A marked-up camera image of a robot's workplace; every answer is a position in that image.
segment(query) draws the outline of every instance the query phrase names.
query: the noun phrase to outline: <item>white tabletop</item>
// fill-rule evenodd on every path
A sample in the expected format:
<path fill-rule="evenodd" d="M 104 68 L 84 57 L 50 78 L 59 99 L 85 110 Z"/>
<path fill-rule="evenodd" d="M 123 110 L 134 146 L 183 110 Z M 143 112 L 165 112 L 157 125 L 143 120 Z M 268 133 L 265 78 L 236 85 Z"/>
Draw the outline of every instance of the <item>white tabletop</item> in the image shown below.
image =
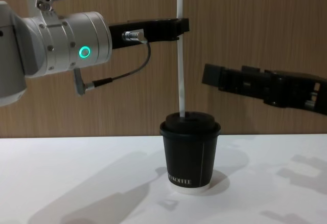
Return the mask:
<path fill-rule="evenodd" d="M 327 135 L 219 136 L 212 187 L 170 188 L 161 137 L 0 140 L 0 224 L 327 223 Z"/>

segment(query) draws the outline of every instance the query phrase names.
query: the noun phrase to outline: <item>black cable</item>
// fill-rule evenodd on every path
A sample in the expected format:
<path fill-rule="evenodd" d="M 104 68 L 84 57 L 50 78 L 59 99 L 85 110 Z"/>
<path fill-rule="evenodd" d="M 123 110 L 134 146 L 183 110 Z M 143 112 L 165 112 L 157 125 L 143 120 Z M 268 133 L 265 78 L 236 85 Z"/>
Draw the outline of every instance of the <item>black cable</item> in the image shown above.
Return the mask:
<path fill-rule="evenodd" d="M 105 78 L 105 79 L 101 79 L 101 80 L 97 80 L 97 81 L 93 81 L 93 84 L 94 84 L 94 87 L 99 87 L 99 86 L 102 86 L 102 85 L 105 85 L 105 84 L 108 84 L 108 83 L 111 83 L 115 80 L 118 80 L 118 79 L 121 79 L 123 77 L 128 77 L 136 72 L 139 72 L 140 70 L 142 70 L 148 63 L 149 63 L 149 60 L 150 60 L 150 57 L 151 57 L 151 47 L 150 47 L 150 44 L 147 42 L 147 47 L 148 47 L 148 57 L 146 58 L 146 60 L 144 61 L 144 63 L 137 69 L 135 69 L 134 71 L 131 71 L 131 72 L 127 72 L 125 74 L 122 74 L 122 75 L 119 75 L 119 76 L 116 76 L 116 77 L 110 77 L 110 78 Z"/>

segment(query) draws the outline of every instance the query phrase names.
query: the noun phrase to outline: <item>wood panel wall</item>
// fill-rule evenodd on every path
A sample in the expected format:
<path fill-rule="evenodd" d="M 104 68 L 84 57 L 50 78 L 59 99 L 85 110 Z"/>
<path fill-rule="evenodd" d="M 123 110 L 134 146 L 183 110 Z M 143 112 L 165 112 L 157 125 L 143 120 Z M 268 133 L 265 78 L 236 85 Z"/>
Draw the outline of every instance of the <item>wood panel wall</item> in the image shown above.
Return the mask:
<path fill-rule="evenodd" d="M 26 0 L 4 0 L 27 16 Z M 109 23 L 175 17 L 176 0 L 64 0 L 58 14 L 98 11 Z M 297 71 L 327 78 L 327 0 L 184 0 L 186 108 L 213 114 L 223 133 L 324 133 L 327 116 L 279 109 L 201 84 L 205 63 Z M 77 97 L 72 73 L 27 80 L 18 102 L 0 108 L 0 137 L 157 135 L 178 111 L 176 43 L 152 44 L 141 73 Z M 82 70 L 91 81 L 140 65 L 144 46 L 114 50 Z"/>

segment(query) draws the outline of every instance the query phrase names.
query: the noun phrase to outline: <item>robotic arm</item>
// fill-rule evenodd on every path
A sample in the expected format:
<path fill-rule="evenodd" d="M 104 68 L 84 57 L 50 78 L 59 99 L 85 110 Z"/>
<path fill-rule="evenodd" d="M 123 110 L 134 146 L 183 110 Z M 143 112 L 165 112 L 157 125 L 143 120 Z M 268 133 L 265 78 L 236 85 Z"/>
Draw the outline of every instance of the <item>robotic arm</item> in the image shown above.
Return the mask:
<path fill-rule="evenodd" d="M 70 70 L 82 95 L 89 86 L 83 83 L 80 68 L 106 63 L 112 49 L 174 41 L 189 31 L 186 18 L 108 26 L 97 12 L 61 17 L 53 9 L 57 0 L 27 1 L 28 18 L 20 18 L 6 2 L 0 2 L 0 106 L 20 99 L 26 91 L 25 77 Z M 110 79 L 99 81 L 109 83 Z"/>

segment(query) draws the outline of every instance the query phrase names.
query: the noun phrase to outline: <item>white straw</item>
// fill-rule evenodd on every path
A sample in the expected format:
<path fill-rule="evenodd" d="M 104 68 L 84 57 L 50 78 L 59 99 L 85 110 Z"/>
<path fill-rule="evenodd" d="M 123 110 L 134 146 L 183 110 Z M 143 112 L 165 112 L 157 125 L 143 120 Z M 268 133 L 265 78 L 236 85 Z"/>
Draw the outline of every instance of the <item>white straw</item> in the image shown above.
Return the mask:
<path fill-rule="evenodd" d="M 177 0 L 177 18 L 183 18 L 183 0 Z M 183 65 L 183 35 L 177 41 L 178 60 L 178 94 L 179 94 L 179 115 L 185 117 L 185 86 L 184 86 L 184 65 Z"/>

